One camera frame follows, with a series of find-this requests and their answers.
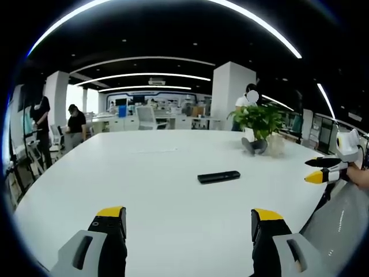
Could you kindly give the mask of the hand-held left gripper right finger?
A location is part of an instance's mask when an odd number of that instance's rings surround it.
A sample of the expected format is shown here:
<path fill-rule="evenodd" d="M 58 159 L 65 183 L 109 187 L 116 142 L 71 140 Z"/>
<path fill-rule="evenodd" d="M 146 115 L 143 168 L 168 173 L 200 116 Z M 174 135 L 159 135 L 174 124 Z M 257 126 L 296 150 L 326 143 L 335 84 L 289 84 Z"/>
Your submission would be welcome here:
<path fill-rule="evenodd" d="M 284 218 L 265 209 L 251 210 L 252 276 L 314 276 L 316 249 Z"/>

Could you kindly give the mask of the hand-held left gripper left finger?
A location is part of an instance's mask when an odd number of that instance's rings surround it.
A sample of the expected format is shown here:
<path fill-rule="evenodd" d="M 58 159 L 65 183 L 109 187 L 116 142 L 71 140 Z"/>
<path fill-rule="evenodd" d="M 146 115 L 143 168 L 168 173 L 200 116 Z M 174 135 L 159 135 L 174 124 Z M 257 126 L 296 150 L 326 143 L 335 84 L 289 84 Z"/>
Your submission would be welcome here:
<path fill-rule="evenodd" d="M 126 208 L 105 208 L 58 251 L 51 276 L 125 276 Z"/>

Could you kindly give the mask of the person's right hand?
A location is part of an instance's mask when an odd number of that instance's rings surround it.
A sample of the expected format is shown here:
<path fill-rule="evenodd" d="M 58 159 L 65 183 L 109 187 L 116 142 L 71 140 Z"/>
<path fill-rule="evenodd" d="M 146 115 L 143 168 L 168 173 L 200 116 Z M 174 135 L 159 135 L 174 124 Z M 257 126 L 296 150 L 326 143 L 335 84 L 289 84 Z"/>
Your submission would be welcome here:
<path fill-rule="evenodd" d="M 362 170 L 355 164 L 350 165 L 347 168 L 347 176 L 358 187 L 363 189 L 369 188 L 369 170 Z"/>

